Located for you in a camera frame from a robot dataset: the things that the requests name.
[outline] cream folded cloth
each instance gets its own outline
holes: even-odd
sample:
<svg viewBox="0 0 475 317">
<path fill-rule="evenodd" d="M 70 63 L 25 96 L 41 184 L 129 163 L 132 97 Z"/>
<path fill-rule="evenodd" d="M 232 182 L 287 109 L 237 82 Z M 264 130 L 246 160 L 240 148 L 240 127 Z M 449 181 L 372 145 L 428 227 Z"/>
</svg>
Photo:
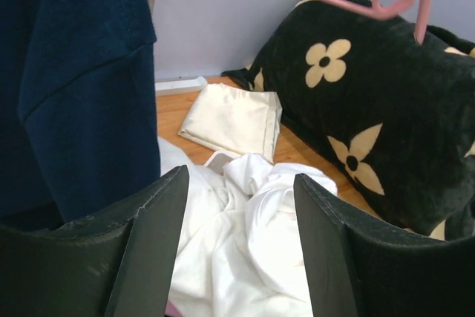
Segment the cream folded cloth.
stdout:
<svg viewBox="0 0 475 317">
<path fill-rule="evenodd" d="M 281 115 L 275 92 L 208 85 L 194 101 L 178 135 L 215 151 L 262 154 L 273 163 Z"/>
</svg>

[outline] dark blue garment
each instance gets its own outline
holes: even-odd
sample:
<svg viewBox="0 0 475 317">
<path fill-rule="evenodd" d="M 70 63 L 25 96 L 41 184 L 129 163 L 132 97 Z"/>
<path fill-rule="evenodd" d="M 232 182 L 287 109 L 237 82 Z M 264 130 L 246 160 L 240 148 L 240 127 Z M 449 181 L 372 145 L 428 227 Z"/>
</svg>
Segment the dark blue garment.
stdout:
<svg viewBox="0 0 475 317">
<path fill-rule="evenodd" d="M 147 1 L 0 0 L 0 14 L 0 217 L 56 202 L 70 221 L 153 183 Z"/>
</svg>

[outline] crumpled white fabric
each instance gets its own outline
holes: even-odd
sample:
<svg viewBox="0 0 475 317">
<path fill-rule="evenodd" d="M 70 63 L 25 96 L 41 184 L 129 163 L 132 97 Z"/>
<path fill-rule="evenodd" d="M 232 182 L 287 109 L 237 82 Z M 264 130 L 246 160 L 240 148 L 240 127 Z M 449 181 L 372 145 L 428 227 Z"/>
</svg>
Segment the crumpled white fabric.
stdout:
<svg viewBox="0 0 475 317">
<path fill-rule="evenodd" d="M 223 176 L 186 164 L 170 301 L 184 317 L 312 316 L 293 181 L 305 173 L 336 195 L 335 183 L 312 167 L 273 166 L 259 154 L 233 160 Z"/>
<path fill-rule="evenodd" d="M 178 132 L 211 150 L 262 154 L 273 162 L 282 115 L 275 92 L 251 92 L 223 83 L 207 85 Z"/>
</svg>

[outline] cushion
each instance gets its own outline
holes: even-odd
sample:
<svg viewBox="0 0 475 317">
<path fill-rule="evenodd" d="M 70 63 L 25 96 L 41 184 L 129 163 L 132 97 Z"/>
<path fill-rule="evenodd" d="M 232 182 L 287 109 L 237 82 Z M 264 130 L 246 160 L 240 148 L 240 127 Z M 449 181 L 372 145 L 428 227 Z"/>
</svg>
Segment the cushion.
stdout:
<svg viewBox="0 0 475 317">
<path fill-rule="evenodd" d="M 282 122 L 387 222 L 461 238 L 474 229 L 475 44 L 431 26 L 420 45 L 413 29 L 300 0 L 249 68 L 223 74 L 277 92 Z"/>
</svg>

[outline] wooden surface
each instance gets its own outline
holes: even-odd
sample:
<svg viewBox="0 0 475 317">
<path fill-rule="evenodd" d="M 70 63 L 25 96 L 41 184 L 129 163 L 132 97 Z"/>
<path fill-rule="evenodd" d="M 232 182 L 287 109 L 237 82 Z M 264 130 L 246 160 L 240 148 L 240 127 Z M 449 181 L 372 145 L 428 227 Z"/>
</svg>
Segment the wooden surface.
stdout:
<svg viewBox="0 0 475 317">
<path fill-rule="evenodd" d="M 209 79 L 208 82 L 222 82 L 236 87 L 229 78 L 213 78 Z M 184 150 L 194 163 L 203 165 L 212 155 L 213 151 L 192 141 L 183 139 L 177 134 L 197 95 L 198 93 L 190 93 L 158 97 L 158 134 Z M 341 199 L 366 212 L 376 215 L 343 174 L 323 157 L 316 154 L 283 125 L 281 125 L 281 134 L 277 141 L 274 161 L 275 163 L 302 163 L 316 167 L 336 182 L 338 186 L 338 196 Z"/>
</svg>

